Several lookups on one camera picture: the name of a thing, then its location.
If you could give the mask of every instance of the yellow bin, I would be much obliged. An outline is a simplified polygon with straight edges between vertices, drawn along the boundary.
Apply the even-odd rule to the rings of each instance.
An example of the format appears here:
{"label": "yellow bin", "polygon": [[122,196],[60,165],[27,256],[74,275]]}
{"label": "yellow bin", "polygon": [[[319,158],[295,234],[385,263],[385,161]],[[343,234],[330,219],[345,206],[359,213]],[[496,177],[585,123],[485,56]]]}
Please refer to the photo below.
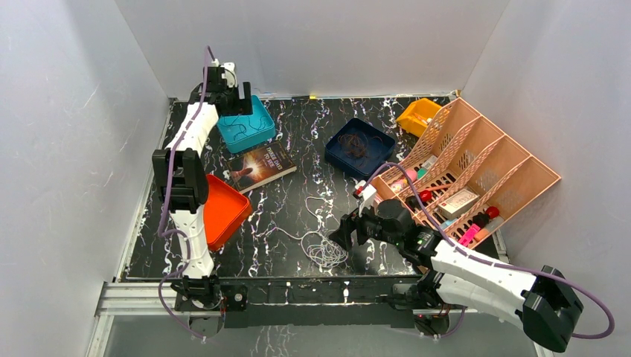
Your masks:
{"label": "yellow bin", "polygon": [[399,115],[397,123],[401,125],[401,129],[420,138],[427,128],[427,120],[433,118],[440,108],[441,106],[427,98],[415,100]]}

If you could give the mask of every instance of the white wall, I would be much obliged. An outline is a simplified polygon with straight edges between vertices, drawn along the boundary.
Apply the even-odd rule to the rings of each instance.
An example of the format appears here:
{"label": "white wall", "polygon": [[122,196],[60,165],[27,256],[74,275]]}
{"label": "white wall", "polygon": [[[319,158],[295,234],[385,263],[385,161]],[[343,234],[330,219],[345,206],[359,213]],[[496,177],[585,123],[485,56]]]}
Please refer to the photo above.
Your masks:
{"label": "white wall", "polygon": [[2,2],[3,356],[85,354],[166,115],[112,0]]}
{"label": "white wall", "polygon": [[275,96],[461,89],[507,0],[116,0],[169,97],[199,82],[199,43]]}
{"label": "white wall", "polygon": [[[515,263],[549,264],[595,292],[615,334],[573,339],[568,356],[631,350],[631,3],[512,0],[464,88],[464,98],[563,180],[503,230]],[[586,308],[576,329],[600,332]]]}

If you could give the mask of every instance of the teal tray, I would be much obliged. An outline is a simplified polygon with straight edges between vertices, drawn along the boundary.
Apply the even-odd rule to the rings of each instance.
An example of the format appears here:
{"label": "teal tray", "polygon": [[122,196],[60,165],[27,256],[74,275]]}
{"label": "teal tray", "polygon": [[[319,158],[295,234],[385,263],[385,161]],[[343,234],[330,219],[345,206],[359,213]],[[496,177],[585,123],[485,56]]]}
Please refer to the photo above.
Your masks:
{"label": "teal tray", "polygon": [[251,115],[222,116],[217,128],[228,151],[233,154],[263,143],[276,135],[272,117],[255,95],[252,96]]}

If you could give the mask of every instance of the black and white marbled mat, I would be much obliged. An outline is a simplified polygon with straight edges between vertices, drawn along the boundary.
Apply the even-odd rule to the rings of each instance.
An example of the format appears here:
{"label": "black and white marbled mat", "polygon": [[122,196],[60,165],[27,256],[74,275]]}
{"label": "black and white marbled mat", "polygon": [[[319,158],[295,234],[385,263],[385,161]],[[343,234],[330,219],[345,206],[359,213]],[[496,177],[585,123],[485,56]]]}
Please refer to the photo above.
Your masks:
{"label": "black and white marbled mat", "polygon": [[[397,140],[391,161],[400,161],[414,146],[417,138],[403,132],[395,119],[418,98],[361,99],[291,99],[264,102],[275,120],[279,140],[293,158],[298,170],[259,187],[246,195],[253,213],[224,248],[214,254],[217,274],[223,277],[321,277],[329,275],[392,275],[414,274],[397,250],[384,242],[369,241],[354,246],[346,263],[322,270],[305,257],[300,242],[280,231],[266,235],[278,224],[286,231],[301,236],[307,231],[323,234],[338,227],[338,219],[356,207],[350,194],[355,180],[324,160],[324,145],[351,118],[371,123]],[[432,97],[444,105],[447,97]],[[165,143],[177,132],[186,115],[186,103],[175,103],[167,128]],[[214,129],[206,141],[202,160],[207,173],[226,180],[227,160],[233,158],[219,131]],[[309,200],[309,207],[318,218],[309,215],[304,200],[319,196],[326,201]],[[177,238],[158,237],[161,203],[152,186],[141,219],[141,230],[131,254],[123,280],[159,279],[180,263]],[[305,238],[305,246],[316,244],[316,235]]]}

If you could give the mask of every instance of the blue tray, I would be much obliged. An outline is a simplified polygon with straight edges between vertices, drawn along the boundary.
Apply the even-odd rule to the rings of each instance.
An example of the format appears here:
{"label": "blue tray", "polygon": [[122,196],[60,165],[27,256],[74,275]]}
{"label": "blue tray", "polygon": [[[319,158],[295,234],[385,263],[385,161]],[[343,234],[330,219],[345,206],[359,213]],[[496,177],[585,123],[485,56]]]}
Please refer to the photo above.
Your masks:
{"label": "blue tray", "polygon": [[[348,149],[342,147],[338,139],[344,134],[356,134],[365,145],[366,153],[361,158],[348,155]],[[368,179],[383,164],[394,150],[396,141],[384,132],[358,118],[350,119],[327,143],[324,159],[333,166],[342,169],[356,179]]]}
{"label": "blue tray", "polygon": [[228,151],[233,154],[247,150],[276,135],[276,127],[267,109],[256,95],[252,96],[251,115],[222,116],[217,128]]}

